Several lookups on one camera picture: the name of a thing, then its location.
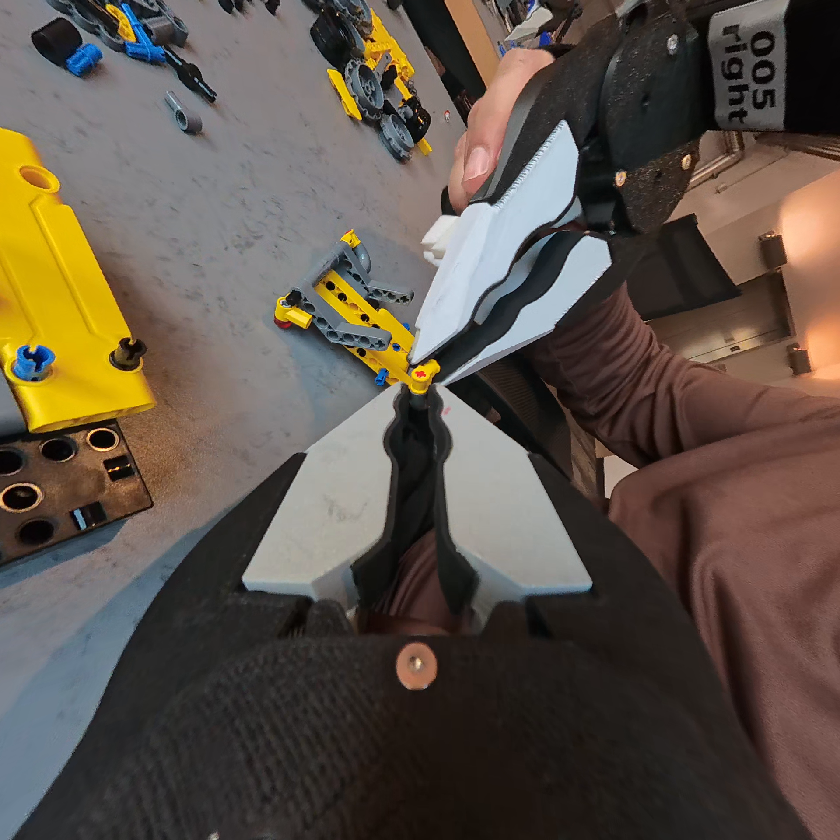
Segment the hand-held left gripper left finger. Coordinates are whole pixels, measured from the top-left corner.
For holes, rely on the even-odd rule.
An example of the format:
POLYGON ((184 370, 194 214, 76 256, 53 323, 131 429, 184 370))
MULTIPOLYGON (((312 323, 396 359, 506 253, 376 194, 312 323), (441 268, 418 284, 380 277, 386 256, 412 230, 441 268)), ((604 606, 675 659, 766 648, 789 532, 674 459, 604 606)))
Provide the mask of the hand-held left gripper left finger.
POLYGON ((407 538, 400 508, 421 482, 421 438, 406 385, 393 385, 304 454, 242 583, 371 608, 390 589, 407 538))

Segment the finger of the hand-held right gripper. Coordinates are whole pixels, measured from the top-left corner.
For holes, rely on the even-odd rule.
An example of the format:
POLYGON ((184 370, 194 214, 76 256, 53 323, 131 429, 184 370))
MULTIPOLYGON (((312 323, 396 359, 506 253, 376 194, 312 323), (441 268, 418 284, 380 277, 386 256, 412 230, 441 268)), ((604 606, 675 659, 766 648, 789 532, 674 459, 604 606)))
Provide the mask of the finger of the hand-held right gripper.
POLYGON ((607 241, 593 234, 540 240, 486 295, 469 331, 436 352, 436 383, 453 384, 551 333, 612 262, 607 241))
POLYGON ((579 150, 561 120, 494 203, 461 214, 416 319, 411 364, 423 364, 471 323, 528 242, 574 203, 579 150))

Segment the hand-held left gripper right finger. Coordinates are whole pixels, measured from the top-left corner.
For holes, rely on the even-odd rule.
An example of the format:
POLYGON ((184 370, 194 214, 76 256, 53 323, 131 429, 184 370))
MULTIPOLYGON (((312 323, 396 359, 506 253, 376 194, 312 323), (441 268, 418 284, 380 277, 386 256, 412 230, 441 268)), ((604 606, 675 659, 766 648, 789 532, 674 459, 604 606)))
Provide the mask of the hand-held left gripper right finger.
POLYGON ((437 577, 455 615, 485 623, 502 602, 582 594, 592 578, 529 452, 447 388, 427 394, 437 577))

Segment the yellow panel vehicle assembly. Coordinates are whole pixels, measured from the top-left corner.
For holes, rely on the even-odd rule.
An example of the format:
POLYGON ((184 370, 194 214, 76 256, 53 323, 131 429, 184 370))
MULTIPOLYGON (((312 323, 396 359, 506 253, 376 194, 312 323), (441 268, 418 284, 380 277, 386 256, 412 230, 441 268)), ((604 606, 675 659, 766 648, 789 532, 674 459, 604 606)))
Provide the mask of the yellow panel vehicle assembly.
POLYGON ((316 329, 344 347, 373 373, 379 386, 405 385, 415 396, 428 393, 440 372, 435 360, 409 360, 415 335, 387 305, 405 306, 413 290, 398 290, 364 272, 341 239, 288 293, 277 300, 274 323, 281 329, 316 329))

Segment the person's right forearm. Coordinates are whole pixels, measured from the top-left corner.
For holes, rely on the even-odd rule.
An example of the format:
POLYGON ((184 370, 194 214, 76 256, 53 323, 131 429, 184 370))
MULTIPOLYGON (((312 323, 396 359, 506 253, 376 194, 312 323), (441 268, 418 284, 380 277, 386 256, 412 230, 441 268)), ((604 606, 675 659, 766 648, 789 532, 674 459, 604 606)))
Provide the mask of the person's right forearm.
POLYGON ((622 287, 525 351, 584 430, 638 468, 680 478, 771 465, 838 480, 836 398, 759 385, 661 344, 622 287))

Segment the long wooden-edged desk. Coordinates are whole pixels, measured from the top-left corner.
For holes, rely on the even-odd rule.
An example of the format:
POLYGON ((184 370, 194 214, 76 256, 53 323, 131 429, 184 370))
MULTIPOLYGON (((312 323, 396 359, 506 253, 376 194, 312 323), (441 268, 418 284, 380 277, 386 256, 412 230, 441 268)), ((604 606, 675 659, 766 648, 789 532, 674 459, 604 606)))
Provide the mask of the long wooden-edged desk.
POLYGON ((404 1, 402 7, 423 46, 470 99, 487 91, 501 61, 472 1, 404 1))

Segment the person's right hand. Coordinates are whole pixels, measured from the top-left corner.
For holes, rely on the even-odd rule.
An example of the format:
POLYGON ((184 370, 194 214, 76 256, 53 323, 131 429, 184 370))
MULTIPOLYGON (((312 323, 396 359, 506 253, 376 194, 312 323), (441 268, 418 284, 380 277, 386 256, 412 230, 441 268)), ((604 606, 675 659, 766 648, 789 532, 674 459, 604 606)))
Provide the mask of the person's right hand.
POLYGON ((545 49, 513 49, 502 57, 484 96, 471 109, 455 147, 448 200, 455 214, 483 186, 497 166, 513 106, 529 81, 555 58, 545 49))

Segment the large black board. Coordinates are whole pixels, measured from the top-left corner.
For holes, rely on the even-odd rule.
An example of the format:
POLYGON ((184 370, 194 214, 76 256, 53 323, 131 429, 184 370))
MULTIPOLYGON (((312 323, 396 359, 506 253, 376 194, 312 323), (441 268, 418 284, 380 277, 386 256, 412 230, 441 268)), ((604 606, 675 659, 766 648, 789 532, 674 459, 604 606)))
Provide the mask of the large black board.
POLYGON ((657 231, 626 286, 635 310, 646 322, 742 294, 704 239, 695 213, 674 219, 657 231))

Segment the metal door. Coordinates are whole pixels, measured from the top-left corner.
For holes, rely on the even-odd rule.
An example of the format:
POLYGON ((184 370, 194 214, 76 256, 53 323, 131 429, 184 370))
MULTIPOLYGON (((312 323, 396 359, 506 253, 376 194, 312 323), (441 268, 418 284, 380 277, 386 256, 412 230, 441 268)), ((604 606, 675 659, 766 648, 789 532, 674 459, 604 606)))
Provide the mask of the metal door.
POLYGON ((711 364, 793 337, 780 269, 742 283, 737 298, 649 322, 658 340, 688 360, 711 364))

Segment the yellow wedge panel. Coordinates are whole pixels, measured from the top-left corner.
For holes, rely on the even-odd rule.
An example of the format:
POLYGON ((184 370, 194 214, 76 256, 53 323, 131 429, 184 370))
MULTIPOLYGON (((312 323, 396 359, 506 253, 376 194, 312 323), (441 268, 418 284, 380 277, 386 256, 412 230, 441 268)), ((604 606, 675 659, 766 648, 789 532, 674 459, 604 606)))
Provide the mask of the yellow wedge panel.
POLYGON ((336 69, 329 68, 327 70, 328 77, 333 89, 339 96, 341 106, 345 114, 356 122, 362 121, 361 110, 358 103, 354 99, 347 82, 344 79, 343 73, 336 69))

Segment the small grey pin piece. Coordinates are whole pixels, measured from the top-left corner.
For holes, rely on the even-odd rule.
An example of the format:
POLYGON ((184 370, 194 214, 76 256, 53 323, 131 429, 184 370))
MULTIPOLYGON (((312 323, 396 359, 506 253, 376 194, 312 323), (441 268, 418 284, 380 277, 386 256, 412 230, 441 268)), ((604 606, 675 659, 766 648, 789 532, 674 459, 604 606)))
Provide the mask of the small grey pin piece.
POLYGON ((164 103, 171 111, 175 124, 180 131, 189 135, 198 135, 203 132, 203 121, 200 115, 183 106, 173 91, 165 93, 164 103))

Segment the black base yellow panel assembly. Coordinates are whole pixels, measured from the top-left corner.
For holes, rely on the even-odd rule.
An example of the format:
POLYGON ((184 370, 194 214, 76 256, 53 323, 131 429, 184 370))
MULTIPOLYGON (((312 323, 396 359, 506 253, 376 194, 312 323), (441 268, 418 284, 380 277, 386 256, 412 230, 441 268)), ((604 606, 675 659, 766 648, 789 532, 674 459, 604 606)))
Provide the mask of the black base yellow panel assembly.
POLYGON ((130 333, 60 182, 1 130, 1 562, 152 507, 118 419, 150 410, 130 333))

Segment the black pin connector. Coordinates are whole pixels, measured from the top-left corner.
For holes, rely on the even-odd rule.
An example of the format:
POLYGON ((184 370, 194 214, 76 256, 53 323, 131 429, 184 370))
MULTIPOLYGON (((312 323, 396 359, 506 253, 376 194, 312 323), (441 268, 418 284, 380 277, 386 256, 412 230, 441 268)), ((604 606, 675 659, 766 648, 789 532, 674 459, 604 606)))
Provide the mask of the black pin connector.
POLYGON ((163 53, 166 63, 185 87, 200 95, 205 101, 215 104, 217 93, 208 85, 203 73, 195 64, 184 60, 169 47, 163 47, 163 53))

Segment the pile of small building pieces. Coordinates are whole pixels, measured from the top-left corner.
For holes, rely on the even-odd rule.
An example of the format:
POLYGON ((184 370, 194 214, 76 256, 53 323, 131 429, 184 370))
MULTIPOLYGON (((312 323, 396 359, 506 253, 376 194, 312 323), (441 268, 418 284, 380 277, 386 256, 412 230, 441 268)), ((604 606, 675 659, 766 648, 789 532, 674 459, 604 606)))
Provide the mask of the pile of small building pieces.
POLYGON ((165 1, 48 1, 111 50, 149 65, 186 45, 190 30, 165 1))

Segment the black and blue connector piece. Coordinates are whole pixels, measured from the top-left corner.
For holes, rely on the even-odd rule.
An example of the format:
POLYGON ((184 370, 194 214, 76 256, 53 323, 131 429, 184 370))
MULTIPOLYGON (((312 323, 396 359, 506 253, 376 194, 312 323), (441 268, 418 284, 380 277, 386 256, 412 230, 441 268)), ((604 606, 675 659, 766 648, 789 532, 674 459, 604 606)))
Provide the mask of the black and blue connector piece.
POLYGON ((33 31, 30 39, 33 47, 48 62, 77 78, 93 72, 103 59, 100 48, 83 43, 75 25, 62 17, 33 31))

